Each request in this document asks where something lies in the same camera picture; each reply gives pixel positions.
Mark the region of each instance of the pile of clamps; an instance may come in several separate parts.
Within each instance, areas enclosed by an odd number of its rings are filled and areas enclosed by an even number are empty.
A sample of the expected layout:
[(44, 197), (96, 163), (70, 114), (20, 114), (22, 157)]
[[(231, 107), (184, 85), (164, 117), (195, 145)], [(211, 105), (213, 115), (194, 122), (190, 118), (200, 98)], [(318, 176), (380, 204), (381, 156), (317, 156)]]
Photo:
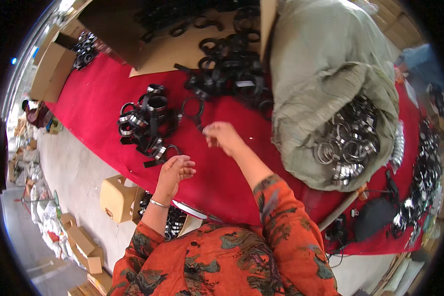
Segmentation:
[(363, 172), (370, 157), (379, 153), (377, 113), (370, 99), (356, 96), (326, 122), (313, 153), (319, 163), (332, 166), (333, 185), (348, 185)]
[[(187, 74), (184, 88), (195, 93), (195, 97), (186, 101), (198, 99), (203, 106), (203, 101), (210, 101), (213, 97), (235, 96), (247, 108), (259, 110), (265, 119), (270, 120), (267, 113), (273, 106), (273, 96), (265, 86), (259, 54), (248, 49), (249, 43), (260, 41), (260, 31), (249, 27), (259, 16), (257, 6), (238, 9), (234, 18), (236, 34), (222, 39), (203, 39), (199, 48), (206, 56), (199, 61), (198, 71), (174, 65)], [(182, 112), (188, 116), (184, 106)]]
[(391, 154), (391, 167), (393, 173), (396, 174), (397, 170), (401, 167), (404, 157), (404, 133), (403, 122), (400, 120), (396, 125), (395, 144), (393, 146), (393, 153)]
[(172, 135), (181, 119), (176, 110), (168, 108), (165, 90), (162, 85), (150, 84), (138, 103), (126, 103), (120, 109), (117, 121), (122, 136), (120, 143), (135, 144), (138, 152), (153, 158), (153, 161), (143, 163), (145, 168), (165, 163), (170, 148), (175, 149), (177, 155), (181, 154), (175, 145), (164, 143), (164, 139)]
[(442, 161), (440, 157), (439, 135), (429, 127), (429, 120), (420, 122), (420, 143), (418, 156), (413, 170), (413, 180), (409, 187), (409, 197), (405, 199), (399, 208), (399, 212), (393, 220), (391, 234), (399, 238), (406, 228), (414, 229), (405, 248), (415, 245), (421, 233), (421, 218), (429, 213), (436, 197), (436, 191), (442, 175)]
[(76, 60), (74, 61), (74, 69), (82, 70), (87, 66), (98, 54), (95, 49), (94, 42), (97, 37), (91, 32), (82, 32), (78, 38), (78, 43), (72, 48), (77, 52)]
[(146, 1), (144, 8), (133, 16), (133, 20), (146, 29), (140, 40), (144, 43), (150, 43), (155, 37), (157, 30), (165, 29), (175, 23), (176, 25), (169, 31), (172, 37), (183, 35), (191, 25), (199, 29), (215, 26), (219, 31), (223, 31), (224, 25), (220, 21), (209, 19), (206, 16), (208, 9), (225, 12), (234, 11), (241, 7), (246, 9), (254, 4), (259, 5), (259, 1), (170, 0), (165, 3)]
[[(145, 191), (145, 193), (143, 193), (143, 198), (140, 202), (140, 207), (142, 207), (142, 209), (138, 212), (140, 216), (143, 216), (143, 214), (145, 213), (146, 207), (149, 204), (149, 199), (152, 196), (153, 194), (151, 194), (149, 191)], [(186, 216), (187, 215), (184, 214), (184, 212), (177, 207), (173, 205), (169, 206), (166, 220), (166, 230), (164, 233), (166, 241), (178, 237), (181, 229), (183, 229), (184, 222), (186, 221)]]

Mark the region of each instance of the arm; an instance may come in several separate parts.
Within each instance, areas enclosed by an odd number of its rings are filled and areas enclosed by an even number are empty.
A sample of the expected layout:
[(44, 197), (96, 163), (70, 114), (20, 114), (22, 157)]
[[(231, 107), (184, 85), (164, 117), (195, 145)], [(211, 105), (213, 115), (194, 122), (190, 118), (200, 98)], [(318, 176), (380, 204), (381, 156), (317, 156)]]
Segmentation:
[(191, 178), (195, 162), (187, 155), (171, 157), (161, 167), (160, 177), (152, 199), (165, 206), (150, 203), (138, 223), (125, 255), (113, 268), (112, 289), (109, 295), (122, 295), (135, 280), (153, 250), (165, 241), (164, 233), (168, 207), (178, 192), (179, 182)]
[(285, 289), (305, 295), (337, 295), (322, 236), (304, 205), (278, 175), (243, 142), (229, 123), (204, 129), (209, 147), (221, 147), (239, 165), (260, 210), (266, 244), (282, 275)]

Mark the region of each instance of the concrete floor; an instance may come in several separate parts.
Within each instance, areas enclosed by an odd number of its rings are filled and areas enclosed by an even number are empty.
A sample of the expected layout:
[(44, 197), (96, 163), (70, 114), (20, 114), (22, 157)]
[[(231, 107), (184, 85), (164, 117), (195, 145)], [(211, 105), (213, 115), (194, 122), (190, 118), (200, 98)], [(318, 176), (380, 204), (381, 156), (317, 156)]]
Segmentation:
[[(133, 222), (116, 224), (99, 205), (102, 180), (118, 172), (104, 163), (67, 129), (58, 135), (38, 134), (41, 167), (51, 191), (56, 190), (63, 212), (72, 213), (78, 225), (98, 240), (105, 252), (107, 270), (112, 271), (135, 230)], [(370, 292), (388, 269), (393, 255), (349, 256), (333, 269), (338, 291), (344, 296), (362, 288)], [(340, 262), (331, 258), (331, 266)]]

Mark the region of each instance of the woman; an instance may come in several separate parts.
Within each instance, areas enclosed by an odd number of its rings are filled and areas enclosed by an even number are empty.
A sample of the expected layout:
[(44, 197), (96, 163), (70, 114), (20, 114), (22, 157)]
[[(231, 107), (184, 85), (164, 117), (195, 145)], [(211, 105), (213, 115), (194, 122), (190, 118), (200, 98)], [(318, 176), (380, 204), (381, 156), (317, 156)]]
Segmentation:
[(125, 255), (109, 295), (338, 295), (322, 238), (288, 185), (226, 122), (207, 126), (209, 147), (239, 165), (260, 208), (263, 228), (208, 223), (165, 242), (168, 207), (195, 162), (172, 157)]
[(40, 102), (38, 108), (30, 109), (28, 100), (24, 100), (21, 104), (21, 108), (26, 113), (26, 119), (28, 122), (37, 128), (46, 127), (53, 118), (53, 114), (44, 102)]

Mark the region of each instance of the red carpet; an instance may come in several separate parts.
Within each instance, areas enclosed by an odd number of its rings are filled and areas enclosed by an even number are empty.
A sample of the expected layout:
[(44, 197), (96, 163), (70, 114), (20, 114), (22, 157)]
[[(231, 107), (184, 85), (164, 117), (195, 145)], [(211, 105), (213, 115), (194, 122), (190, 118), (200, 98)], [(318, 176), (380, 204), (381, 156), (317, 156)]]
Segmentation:
[[(150, 83), (166, 86), (170, 107), (180, 107), (183, 100), (192, 95), (183, 88), (186, 75), (181, 71), (148, 74), (128, 78), (130, 66), (120, 65), (100, 54), (81, 71), (69, 76), (59, 101), (47, 104), (62, 124), (99, 156), (125, 177), (142, 188), (154, 192), (160, 166), (145, 169), (142, 163), (148, 158), (135, 150), (135, 145), (121, 145), (116, 121), (124, 103), (136, 102)], [(397, 86), (400, 94), (400, 119), (405, 128), (405, 157), (394, 176), (400, 197), (408, 195), (413, 164), (418, 146), (419, 111), (408, 99), (403, 86)], [(246, 143), (278, 175), (284, 178), (304, 202), (314, 222), (319, 223), (331, 213), (347, 194), (323, 192), (308, 188), (283, 169), (280, 154), (271, 144), (271, 123), (255, 111), (245, 109), (231, 97), (206, 103), (202, 116), (203, 125), (213, 121), (231, 122)], [(237, 164), (220, 149), (209, 149), (204, 136), (196, 130), (192, 121), (184, 118), (178, 130), (166, 140), (177, 145), (183, 154), (196, 162), (197, 174), (181, 183), (176, 200), (199, 208), (225, 222), (260, 224), (257, 205)], [(385, 187), (386, 168), (373, 177), (370, 189)], [(363, 203), (354, 206), (361, 209)], [(381, 231), (367, 242), (349, 245), (345, 254), (386, 254), (403, 252), (409, 233), (399, 240), (386, 239)]]

